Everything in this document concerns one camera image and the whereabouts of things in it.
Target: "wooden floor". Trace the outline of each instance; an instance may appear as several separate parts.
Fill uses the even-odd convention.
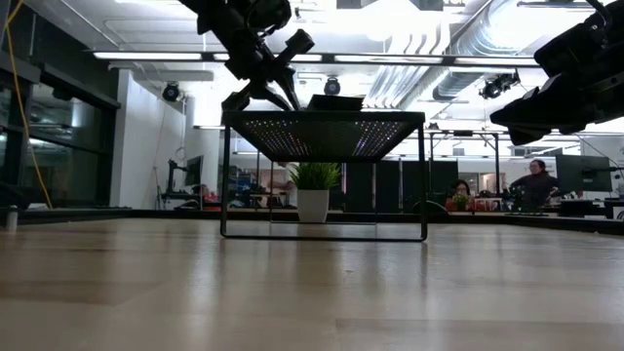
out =
[[[470,225],[432,225],[424,245],[216,233],[125,219],[0,234],[0,350],[624,349],[619,238]]]

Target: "woman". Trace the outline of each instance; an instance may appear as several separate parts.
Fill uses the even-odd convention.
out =
[[[470,198],[470,186],[468,186],[468,183],[465,180],[459,179],[453,184],[452,189],[453,194],[451,197],[447,198],[447,203],[445,204],[445,207],[447,208],[447,211],[458,211],[459,208],[457,207],[457,204],[452,201],[452,197],[461,194],[466,195]],[[466,204],[465,210],[472,211],[472,208],[473,200],[471,198],[470,201],[468,201],[468,204]]]
[[[537,212],[557,192],[559,183],[555,177],[548,175],[542,160],[531,161],[528,169],[530,175],[514,181],[511,187],[521,186],[524,190],[521,202],[523,212]]]

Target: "black metal table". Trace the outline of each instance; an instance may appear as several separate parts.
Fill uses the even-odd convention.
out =
[[[427,173],[425,116],[421,112],[354,111],[224,111],[220,233],[232,239],[423,242],[427,239],[427,207],[420,207],[420,238],[317,237],[227,234],[230,134],[234,129],[274,162],[378,163],[418,130],[420,170]],[[421,181],[421,202],[427,203],[427,177]]]

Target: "green plant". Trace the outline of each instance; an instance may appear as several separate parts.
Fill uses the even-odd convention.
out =
[[[328,190],[338,184],[340,170],[333,163],[302,163],[292,166],[291,178],[299,190]]]
[[[452,201],[457,207],[465,207],[470,202],[470,197],[466,194],[455,194],[452,197]]]

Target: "white flower pot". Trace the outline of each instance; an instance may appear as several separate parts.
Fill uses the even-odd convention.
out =
[[[330,207],[329,190],[297,190],[296,197],[299,221],[325,223]]]

